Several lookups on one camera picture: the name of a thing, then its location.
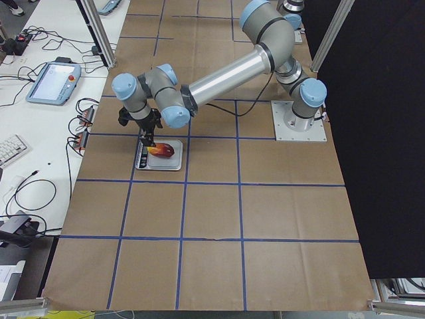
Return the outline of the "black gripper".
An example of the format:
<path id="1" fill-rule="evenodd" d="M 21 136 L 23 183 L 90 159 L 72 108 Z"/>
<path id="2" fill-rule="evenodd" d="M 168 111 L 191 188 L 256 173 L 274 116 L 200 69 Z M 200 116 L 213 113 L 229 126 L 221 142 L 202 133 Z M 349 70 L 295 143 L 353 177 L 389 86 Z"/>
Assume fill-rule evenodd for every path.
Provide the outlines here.
<path id="1" fill-rule="evenodd" d="M 125 107 L 119 111 L 118 122 L 122 126 L 127 126 L 128 122 L 135 122 L 141 129 L 139 141 L 147 147 L 155 147 L 154 131 L 156 128 L 162 128 L 161 113 L 158 109 L 151 109 L 149 114 L 141 120 L 136 120 Z"/>

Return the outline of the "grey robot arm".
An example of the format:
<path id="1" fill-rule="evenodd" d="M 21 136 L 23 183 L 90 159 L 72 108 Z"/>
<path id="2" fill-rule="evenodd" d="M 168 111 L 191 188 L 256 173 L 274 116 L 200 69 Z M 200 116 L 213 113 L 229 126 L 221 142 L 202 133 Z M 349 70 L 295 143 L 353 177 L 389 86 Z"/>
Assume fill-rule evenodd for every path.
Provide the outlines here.
<path id="1" fill-rule="evenodd" d="M 305 132 L 327 97 L 325 84 L 310 78 L 292 55 L 294 28 L 269 1 L 251 1 L 240 16 L 240 27 L 254 48 L 243 57 L 203 78 L 176 88 L 177 76 L 170 64 L 162 64 L 134 76 L 121 73 L 112 81 L 116 98 L 123 104 L 118 122 L 134 121 L 144 146 L 154 146 L 154 130 L 167 124 L 182 128 L 208 104 L 260 74 L 273 74 L 293 98 L 285 117 L 289 129 Z"/>
<path id="2" fill-rule="evenodd" d="M 304 0 L 278 0 L 276 9 L 294 30 L 301 27 Z"/>

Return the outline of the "robot arm base plate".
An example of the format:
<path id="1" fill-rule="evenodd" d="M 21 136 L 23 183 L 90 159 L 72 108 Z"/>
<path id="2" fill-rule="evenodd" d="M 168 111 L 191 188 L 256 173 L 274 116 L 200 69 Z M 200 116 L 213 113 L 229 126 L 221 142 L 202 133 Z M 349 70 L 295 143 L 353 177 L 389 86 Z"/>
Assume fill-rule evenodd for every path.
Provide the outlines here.
<path id="1" fill-rule="evenodd" d="M 320 111 L 310 119 L 297 117 L 292 101 L 272 100 L 275 138 L 278 142 L 326 142 L 327 137 Z"/>

